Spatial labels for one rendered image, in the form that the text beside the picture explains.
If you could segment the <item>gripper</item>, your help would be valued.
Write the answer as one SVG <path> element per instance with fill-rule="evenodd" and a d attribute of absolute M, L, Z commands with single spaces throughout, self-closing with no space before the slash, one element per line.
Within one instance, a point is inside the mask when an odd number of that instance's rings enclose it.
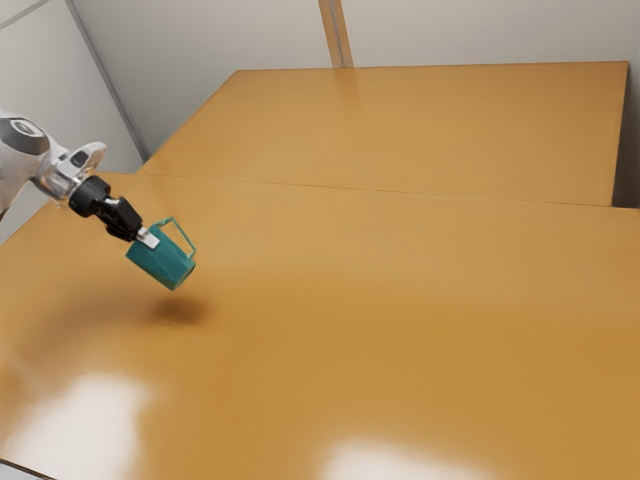
<path fill-rule="evenodd" d="M 109 235 L 125 242 L 139 241 L 155 249 L 160 240 L 144 226 L 141 216 L 124 198 L 110 197 L 111 186 L 97 175 L 85 178 L 69 196 L 69 208 L 81 216 L 98 217 Z"/>

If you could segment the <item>teal faceted mug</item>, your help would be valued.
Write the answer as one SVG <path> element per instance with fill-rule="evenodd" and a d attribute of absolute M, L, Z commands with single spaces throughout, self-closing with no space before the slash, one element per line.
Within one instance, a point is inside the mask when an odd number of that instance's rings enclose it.
<path fill-rule="evenodd" d="M 196 246 L 174 217 L 153 223 L 125 257 L 167 289 L 174 291 L 196 267 Z"/>

